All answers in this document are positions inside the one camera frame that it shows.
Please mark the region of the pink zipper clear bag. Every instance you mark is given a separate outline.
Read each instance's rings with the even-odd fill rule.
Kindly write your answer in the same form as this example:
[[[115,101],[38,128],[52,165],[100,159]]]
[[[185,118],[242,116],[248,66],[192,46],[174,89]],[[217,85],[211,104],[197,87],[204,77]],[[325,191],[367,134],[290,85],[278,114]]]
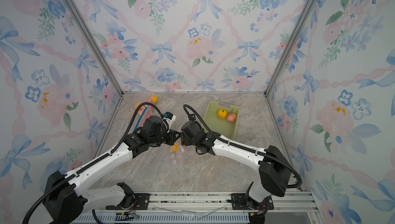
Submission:
[[[179,166],[183,163],[185,156],[185,148],[180,141],[175,142],[174,145],[170,147],[170,162],[173,166]]]
[[[131,100],[127,100],[127,104],[124,108],[121,109],[121,111],[126,111],[128,114],[133,114],[135,112],[135,105],[139,102],[144,103],[144,102],[149,102],[149,97],[153,95],[154,93],[150,92],[139,92],[139,93],[132,93],[132,94],[127,94],[126,97],[131,97]]]

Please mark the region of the green plastic basket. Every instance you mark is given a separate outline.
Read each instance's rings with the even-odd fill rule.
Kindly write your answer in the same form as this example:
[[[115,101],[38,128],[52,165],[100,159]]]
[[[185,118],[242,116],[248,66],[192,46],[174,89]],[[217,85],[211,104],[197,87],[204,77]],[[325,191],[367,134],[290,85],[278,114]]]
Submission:
[[[236,114],[237,120],[235,123],[229,123],[225,119],[220,119],[217,117],[218,110],[225,109],[227,110],[228,114]],[[238,115],[239,115],[240,108],[234,105],[221,103],[218,101],[210,101],[208,107],[206,109],[204,115],[204,122],[208,125],[208,127],[229,139],[234,139],[237,130],[237,122],[238,122]]]

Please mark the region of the yellow peach with leaf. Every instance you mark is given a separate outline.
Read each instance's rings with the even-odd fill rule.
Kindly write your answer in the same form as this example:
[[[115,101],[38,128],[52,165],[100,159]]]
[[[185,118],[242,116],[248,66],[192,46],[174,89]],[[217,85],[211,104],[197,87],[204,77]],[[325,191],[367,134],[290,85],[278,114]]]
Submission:
[[[227,117],[227,114],[228,114],[227,110],[220,109],[218,110],[217,117],[220,119],[225,119]]]

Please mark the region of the pink peach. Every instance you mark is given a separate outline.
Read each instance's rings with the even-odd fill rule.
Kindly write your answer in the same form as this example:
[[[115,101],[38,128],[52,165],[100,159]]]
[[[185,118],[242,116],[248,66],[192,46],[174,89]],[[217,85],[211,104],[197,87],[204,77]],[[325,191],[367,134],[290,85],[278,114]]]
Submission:
[[[236,114],[229,114],[226,116],[226,120],[229,123],[235,123],[237,120],[237,115]]]

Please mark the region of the blue zipper clear bag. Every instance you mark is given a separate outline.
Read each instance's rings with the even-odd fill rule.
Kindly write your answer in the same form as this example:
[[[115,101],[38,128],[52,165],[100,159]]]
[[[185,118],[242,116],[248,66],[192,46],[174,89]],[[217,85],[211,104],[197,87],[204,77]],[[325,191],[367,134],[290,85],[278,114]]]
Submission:
[[[152,108],[149,105],[142,106],[137,113],[135,121],[132,125],[131,131],[136,130],[139,127],[142,127],[145,121],[152,115]]]

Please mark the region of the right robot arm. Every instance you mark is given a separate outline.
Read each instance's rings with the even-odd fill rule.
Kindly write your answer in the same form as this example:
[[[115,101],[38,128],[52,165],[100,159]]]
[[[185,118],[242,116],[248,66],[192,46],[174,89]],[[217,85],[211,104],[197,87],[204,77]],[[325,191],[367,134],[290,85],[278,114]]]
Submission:
[[[252,182],[245,195],[232,203],[261,210],[267,206],[271,196],[285,196],[292,171],[277,147],[247,146],[217,132],[206,131],[196,121],[188,121],[181,127],[181,142],[185,146],[193,145],[198,154],[226,157],[258,172],[260,181]]]

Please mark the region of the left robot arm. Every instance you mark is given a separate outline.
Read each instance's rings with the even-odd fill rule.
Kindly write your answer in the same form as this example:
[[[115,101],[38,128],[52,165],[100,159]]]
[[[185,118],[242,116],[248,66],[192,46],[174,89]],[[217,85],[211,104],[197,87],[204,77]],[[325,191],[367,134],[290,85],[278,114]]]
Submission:
[[[176,116],[151,116],[144,125],[128,134],[115,151],[67,173],[52,173],[46,183],[43,205],[54,224],[69,224],[80,214],[101,207],[129,209],[136,203],[134,191],[124,182],[109,188],[91,189],[91,185],[118,166],[136,158],[150,147],[174,145],[177,131],[171,129]]]

